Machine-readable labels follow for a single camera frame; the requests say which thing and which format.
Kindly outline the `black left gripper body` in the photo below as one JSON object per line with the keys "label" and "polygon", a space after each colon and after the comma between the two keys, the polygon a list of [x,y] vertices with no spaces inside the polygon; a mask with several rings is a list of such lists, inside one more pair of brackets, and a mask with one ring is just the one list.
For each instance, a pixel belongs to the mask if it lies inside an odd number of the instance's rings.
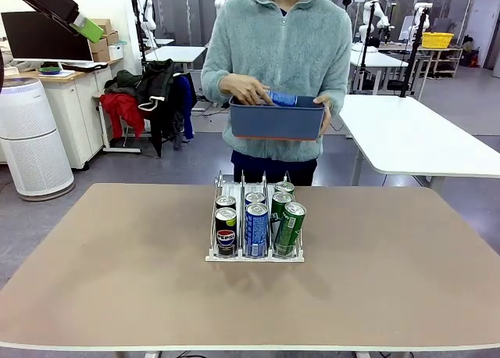
{"label": "black left gripper body", "polygon": [[79,16],[79,6],[74,0],[22,0],[38,13],[54,20],[76,34],[74,22]]}

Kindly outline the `blue plastic bin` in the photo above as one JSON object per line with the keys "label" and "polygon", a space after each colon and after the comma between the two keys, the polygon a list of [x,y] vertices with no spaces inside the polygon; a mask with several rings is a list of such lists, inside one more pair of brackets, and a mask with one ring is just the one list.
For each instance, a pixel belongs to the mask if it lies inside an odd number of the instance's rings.
{"label": "blue plastic bin", "polygon": [[298,96],[296,106],[249,106],[230,100],[230,125],[238,138],[315,141],[325,113],[313,97]]}

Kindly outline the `person's left forearm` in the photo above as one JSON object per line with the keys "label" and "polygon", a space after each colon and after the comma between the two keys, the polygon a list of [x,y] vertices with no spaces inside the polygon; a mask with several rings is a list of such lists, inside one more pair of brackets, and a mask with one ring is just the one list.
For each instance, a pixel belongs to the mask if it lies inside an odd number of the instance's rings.
{"label": "person's left forearm", "polygon": [[348,77],[344,79],[336,79],[328,85],[326,93],[330,104],[330,112],[332,116],[337,116],[344,104],[345,96],[349,92]]}

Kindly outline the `person's right hand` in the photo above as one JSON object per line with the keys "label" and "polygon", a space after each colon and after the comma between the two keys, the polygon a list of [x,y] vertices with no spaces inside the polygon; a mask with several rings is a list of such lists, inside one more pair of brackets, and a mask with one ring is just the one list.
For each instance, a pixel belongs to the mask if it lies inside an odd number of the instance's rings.
{"label": "person's right hand", "polygon": [[262,84],[254,77],[230,73],[221,78],[220,91],[225,95],[234,96],[244,105],[272,105],[268,91],[270,87]]}

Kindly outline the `person's left hand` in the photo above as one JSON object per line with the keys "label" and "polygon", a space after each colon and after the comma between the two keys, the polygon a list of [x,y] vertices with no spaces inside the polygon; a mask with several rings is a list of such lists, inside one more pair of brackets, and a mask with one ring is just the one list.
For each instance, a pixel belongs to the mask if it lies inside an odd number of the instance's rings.
{"label": "person's left hand", "polygon": [[332,119],[331,100],[329,99],[329,97],[327,95],[321,95],[321,96],[316,97],[313,100],[313,102],[316,103],[317,105],[321,105],[324,108],[323,120],[322,120],[320,134],[319,134],[319,137],[322,137],[325,134],[325,132],[327,131],[327,129],[330,125],[331,119]]}

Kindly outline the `dark keyboard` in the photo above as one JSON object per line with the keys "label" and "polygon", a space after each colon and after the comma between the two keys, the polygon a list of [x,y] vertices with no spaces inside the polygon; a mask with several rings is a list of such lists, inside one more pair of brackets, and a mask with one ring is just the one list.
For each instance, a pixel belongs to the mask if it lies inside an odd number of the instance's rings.
{"label": "dark keyboard", "polygon": [[61,63],[64,70],[73,70],[82,73],[90,73],[103,70],[109,66],[108,63]]}

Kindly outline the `dark green jacket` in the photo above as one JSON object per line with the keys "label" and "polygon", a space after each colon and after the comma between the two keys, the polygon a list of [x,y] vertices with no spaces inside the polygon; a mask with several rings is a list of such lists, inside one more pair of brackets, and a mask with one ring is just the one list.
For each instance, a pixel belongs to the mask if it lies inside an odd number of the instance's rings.
{"label": "dark green jacket", "polygon": [[123,94],[137,97],[137,86],[141,82],[141,75],[135,75],[127,70],[120,70],[116,76],[105,83],[105,94]]}

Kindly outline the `white cabinet with wood top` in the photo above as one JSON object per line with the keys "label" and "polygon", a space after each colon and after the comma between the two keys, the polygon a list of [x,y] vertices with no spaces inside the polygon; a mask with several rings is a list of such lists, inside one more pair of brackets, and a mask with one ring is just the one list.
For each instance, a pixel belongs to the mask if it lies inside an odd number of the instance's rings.
{"label": "white cabinet with wood top", "polygon": [[110,66],[89,73],[39,77],[48,98],[70,167],[87,170],[104,148],[98,97],[112,79]]}

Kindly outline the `red jacket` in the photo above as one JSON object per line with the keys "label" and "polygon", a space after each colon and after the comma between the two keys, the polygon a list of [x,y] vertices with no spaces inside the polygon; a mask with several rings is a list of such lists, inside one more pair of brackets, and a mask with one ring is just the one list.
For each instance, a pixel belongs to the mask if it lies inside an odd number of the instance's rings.
{"label": "red jacket", "polygon": [[108,93],[100,96],[103,110],[109,115],[114,138],[121,138],[123,120],[134,130],[134,136],[139,138],[145,131],[145,121],[135,97],[122,93]]}

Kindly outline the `white desk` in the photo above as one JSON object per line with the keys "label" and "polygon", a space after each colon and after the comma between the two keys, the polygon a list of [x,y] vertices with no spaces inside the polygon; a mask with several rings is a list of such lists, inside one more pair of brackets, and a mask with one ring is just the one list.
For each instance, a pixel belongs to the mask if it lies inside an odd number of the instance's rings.
{"label": "white desk", "polygon": [[206,50],[205,47],[198,46],[174,46],[167,45],[161,48],[152,50],[145,56],[145,60],[165,61],[171,59],[174,63],[179,63],[183,67],[183,72],[188,72],[188,66],[199,58]]}
{"label": "white desk", "polygon": [[349,94],[382,95],[389,92],[390,80],[404,77],[407,62],[380,52],[351,50]]}

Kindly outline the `black jacket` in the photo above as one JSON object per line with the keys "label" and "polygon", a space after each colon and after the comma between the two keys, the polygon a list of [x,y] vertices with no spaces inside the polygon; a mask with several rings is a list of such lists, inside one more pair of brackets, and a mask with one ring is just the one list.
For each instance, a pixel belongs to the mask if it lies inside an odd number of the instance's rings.
{"label": "black jacket", "polygon": [[151,140],[158,157],[163,143],[171,141],[178,150],[182,144],[183,108],[177,99],[180,92],[174,86],[176,65],[172,59],[146,63],[135,88],[138,108],[151,125]]}

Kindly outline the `blue garment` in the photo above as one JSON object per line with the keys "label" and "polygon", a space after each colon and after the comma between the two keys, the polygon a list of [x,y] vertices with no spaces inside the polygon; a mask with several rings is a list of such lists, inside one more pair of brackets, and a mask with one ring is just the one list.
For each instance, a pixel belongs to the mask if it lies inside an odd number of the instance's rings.
{"label": "blue garment", "polygon": [[173,95],[175,102],[180,106],[183,116],[184,140],[190,141],[195,137],[191,122],[191,111],[197,98],[191,75],[189,73],[178,73],[173,78]]}

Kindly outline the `white air purifier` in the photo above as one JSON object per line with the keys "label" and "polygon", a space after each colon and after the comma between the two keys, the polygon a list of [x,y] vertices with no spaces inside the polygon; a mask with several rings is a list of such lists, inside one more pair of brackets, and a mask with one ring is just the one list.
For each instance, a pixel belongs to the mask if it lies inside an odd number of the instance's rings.
{"label": "white air purifier", "polygon": [[3,82],[0,147],[22,199],[46,201],[73,190],[73,172],[38,79],[14,77]]}

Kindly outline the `large white table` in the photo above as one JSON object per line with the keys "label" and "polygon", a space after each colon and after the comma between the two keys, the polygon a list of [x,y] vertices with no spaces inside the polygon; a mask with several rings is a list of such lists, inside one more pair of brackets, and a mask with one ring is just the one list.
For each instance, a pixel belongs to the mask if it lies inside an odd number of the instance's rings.
{"label": "large white table", "polygon": [[500,179],[500,153],[414,98],[347,95],[340,118],[357,146],[351,184],[364,162],[439,192],[448,177]]}

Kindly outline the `wooden shelf table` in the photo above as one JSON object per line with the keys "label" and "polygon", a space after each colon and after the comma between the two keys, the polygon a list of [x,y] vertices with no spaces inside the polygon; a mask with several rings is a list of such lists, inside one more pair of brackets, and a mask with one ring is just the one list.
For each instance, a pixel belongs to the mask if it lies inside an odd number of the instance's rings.
{"label": "wooden shelf table", "polygon": [[462,58],[461,48],[419,48],[420,77],[454,77]]}

